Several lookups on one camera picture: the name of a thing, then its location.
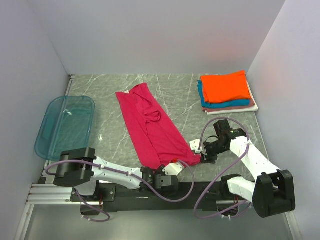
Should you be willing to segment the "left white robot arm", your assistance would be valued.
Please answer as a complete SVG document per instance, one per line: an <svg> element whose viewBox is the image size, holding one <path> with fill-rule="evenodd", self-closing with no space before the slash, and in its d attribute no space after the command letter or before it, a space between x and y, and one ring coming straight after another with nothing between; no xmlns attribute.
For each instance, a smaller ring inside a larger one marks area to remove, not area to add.
<svg viewBox="0 0 320 240"><path fill-rule="evenodd" d="M125 167L95 156L90 147L64 151L55 173L53 184L58 187L73 187L88 201L100 195L99 182L120 185L128 190L149 190L148 183L160 194L169 195L178 191L176 175L166 175L149 167Z"/></svg>

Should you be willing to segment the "pink t-shirt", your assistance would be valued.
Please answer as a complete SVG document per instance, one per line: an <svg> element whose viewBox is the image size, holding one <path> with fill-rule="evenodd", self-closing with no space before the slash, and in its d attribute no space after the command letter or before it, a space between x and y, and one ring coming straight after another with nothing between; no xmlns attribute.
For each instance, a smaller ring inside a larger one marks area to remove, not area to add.
<svg viewBox="0 0 320 240"><path fill-rule="evenodd" d="M115 95L142 166L158 169L172 160L182 160L189 166L201 162L201 156L191 150L146 83Z"/></svg>

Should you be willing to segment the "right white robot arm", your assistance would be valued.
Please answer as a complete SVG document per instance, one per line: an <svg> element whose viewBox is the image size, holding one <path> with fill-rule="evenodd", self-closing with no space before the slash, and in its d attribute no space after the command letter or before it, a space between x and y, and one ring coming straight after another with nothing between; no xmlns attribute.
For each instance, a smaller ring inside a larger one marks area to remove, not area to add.
<svg viewBox="0 0 320 240"><path fill-rule="evenodd" d="M254 180L246 180L239 174L224 175L227 172L224 169L203 190L196 205L215 187L223 199L238 196L250 202L261 218L294 211L296 198L292 173L272 164L251 142L245 127L240 125L238 129L233 129L230 121L232 119L229 117L212 119L217 140L206 142L199 138L190 141L190 147L195 153L202 154L204 163L215 161L224 152L232 152L237 156L235 162L242 162Z"/></svg>

